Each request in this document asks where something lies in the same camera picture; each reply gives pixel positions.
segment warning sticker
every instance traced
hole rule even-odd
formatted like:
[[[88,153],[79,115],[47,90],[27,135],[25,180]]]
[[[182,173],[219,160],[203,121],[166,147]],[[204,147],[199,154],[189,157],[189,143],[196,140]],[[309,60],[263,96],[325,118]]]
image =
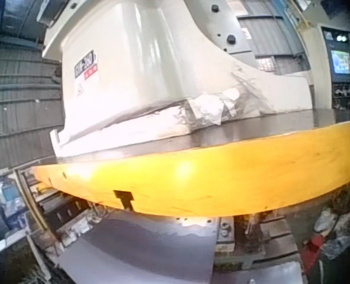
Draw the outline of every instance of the warning sticker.
[[[98,89],[97,55],[93,50],[76,64],[74,71],[76,96],[94,93]]]

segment red object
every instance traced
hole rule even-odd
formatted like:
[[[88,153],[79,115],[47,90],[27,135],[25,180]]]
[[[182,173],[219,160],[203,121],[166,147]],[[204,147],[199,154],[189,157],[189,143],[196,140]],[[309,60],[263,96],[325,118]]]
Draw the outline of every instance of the red object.
[[[97,64],[94,64],[91,67],[89,67],[84,73],[85,80],[87,80],[90,76],[96,73],[97,70]]]
[[[313,267],[318,259],[323,245],[324,238],[318,234],[312,237],[301,251],[301,259],[303,260],[305,273]]]

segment black bolt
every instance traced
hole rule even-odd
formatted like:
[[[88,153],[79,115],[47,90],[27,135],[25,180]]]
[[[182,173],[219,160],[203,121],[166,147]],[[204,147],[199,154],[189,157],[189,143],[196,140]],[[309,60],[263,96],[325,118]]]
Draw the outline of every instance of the black bolt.
[[[219,7],[218,5],[216,5],[216,4],[213,4],[213,5],[211,6],[211,10],[212,10],[212,12],[214,12],[214,13],[218,13],[218,12],[220,11],[220,7]]]
[[[227,42],[230,44],[235,44],[236,42],[235,36],[233,36],[232,34],[229,34],[229,36],[227,36]]]

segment control panel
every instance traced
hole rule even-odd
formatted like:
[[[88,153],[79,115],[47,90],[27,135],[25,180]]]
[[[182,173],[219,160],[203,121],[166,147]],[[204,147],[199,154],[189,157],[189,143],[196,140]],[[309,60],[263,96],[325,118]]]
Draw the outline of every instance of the control panel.
[[[322,27],[332,84],[332,108],[350,109],[349,32]]]
[[[350,83],[332,83],[332,108],[350,109]]]

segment red label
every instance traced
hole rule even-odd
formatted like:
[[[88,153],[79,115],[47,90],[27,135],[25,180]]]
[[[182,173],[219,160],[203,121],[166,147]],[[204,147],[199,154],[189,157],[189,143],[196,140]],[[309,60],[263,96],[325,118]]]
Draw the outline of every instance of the red label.
[[[84,77],[85,80],[87,80],[89,77],[91,77],[94,73],[97,72],[97,64],[93,64],[91,67],[89,67],[85,73],[84,73]]]

